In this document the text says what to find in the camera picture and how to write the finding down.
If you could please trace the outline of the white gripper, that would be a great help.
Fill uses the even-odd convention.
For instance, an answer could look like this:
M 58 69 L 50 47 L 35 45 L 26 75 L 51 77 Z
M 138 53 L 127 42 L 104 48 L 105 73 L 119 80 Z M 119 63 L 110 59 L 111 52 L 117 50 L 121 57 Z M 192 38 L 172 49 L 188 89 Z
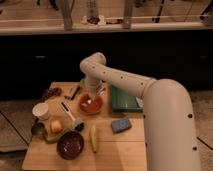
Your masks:
M 88 94 L 96 93 L 100 88 L 102 88 L 102 81 L 99 79 L 86 77 L 84 81 Z

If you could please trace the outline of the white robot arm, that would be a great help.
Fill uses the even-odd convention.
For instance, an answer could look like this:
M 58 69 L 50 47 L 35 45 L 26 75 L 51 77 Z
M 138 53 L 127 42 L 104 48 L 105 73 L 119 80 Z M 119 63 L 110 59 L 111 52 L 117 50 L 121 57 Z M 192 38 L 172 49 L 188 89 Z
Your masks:
M 80 70 L 91 93 L 107 82 L 143 101 L 147 171 L 201 171 L 192 100 L 182 84 L 110 68 L 100 52 Z

